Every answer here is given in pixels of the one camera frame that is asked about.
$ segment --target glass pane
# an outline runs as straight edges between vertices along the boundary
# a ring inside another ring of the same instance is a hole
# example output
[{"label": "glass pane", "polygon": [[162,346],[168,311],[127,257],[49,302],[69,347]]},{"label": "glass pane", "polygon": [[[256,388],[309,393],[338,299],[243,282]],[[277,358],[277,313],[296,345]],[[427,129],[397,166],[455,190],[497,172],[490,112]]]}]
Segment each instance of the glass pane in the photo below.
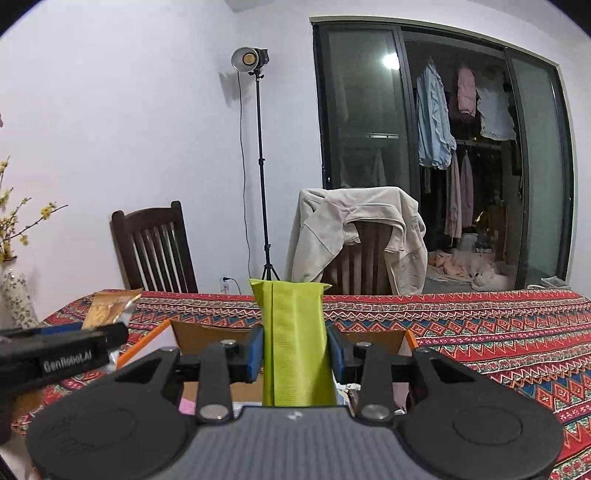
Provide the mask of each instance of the glass pane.
[{"label": "glass pane", "polygon": [[330,159],[333,187],[397,186],[409,192],[406,115],[392,32],[330,30],[328,38],[326,67],[333,84],[327,91],[334,92],[336,104],[330,116],[336,117],[330,132],[337,136]]},{"label": "glass pane", "polygon": [[529,253],[525,263],[529,285],[556,275],[564,215],[565,158],[550,71],[520,59],[512,59],[512,63],[530,168]]}]

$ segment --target patterned tablecloth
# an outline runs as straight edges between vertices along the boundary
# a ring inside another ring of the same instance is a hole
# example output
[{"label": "patterned tablecloth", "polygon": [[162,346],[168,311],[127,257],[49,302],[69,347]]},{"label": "patterned tablecloth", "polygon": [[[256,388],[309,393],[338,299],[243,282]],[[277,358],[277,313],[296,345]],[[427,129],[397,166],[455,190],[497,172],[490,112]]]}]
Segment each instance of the patterned tablecloth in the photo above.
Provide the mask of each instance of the patterned tablecloth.
[{"label": "patterned tablecloth", "polygon": [[[83,320],[92,296],[51,315],[51,325]],[[567,290],[411,297],[326,296],[324,316],[342,330],[410,329],[428,345],[554,410],[564,448],[551,479],[591,478],[591,301]],[[252,297],[146,292],[129,342],[163,320],[248,327],[261,320]],[[44,404],[97,377],[89,372],[46,389]],[[35,412],[15,426],[22,432]]]}]

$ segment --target chair backrest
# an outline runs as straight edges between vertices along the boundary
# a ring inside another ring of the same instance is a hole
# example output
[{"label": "chair backrest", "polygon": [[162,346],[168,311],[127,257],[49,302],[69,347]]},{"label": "chair backrest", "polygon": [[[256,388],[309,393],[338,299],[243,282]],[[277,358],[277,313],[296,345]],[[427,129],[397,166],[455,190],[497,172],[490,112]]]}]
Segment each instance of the chair backrest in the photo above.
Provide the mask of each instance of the chair backrest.
[{"label": "chair backrest", "polygon": [[329,295],[392,295],[384,248],[392,227],[384,223],[355,222],[360,244],[344,245],[324,269],[322,282]]},{"label": "chair backrest", "polygon": [[129,288],[197,293],[181,203],[111,217]]}]

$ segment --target beige jacket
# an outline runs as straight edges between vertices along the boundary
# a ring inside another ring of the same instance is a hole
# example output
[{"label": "beige jacket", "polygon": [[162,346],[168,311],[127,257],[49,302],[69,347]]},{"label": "beige jacket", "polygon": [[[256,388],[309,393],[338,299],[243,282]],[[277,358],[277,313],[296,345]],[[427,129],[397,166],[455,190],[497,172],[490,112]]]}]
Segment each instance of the beige jacket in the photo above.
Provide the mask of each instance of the beige jacket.
[{"label": "beige jacket", "polygon": [[425,224],[418,203],[398,187],[300,192],[291,231],[285,277],[293,282],[320,281],[324,268],[344,244],[359,243],[353,222],[392,226],[384,258],[392,291],[421,293],[427,272]]}]

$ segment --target blue shirt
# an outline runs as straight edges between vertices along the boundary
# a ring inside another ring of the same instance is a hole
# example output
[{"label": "blue shirt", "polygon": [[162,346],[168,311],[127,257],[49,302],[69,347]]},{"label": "blue shirt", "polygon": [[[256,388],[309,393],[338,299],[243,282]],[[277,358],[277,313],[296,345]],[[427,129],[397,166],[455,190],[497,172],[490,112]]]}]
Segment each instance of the blue shirt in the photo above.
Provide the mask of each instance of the blue shirt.
[{"label": "blue shirt", "polygon": [[446,170],[456,140],[449,127],[443,82],[433,59],[417,79],[418,159],[424,167]]}]

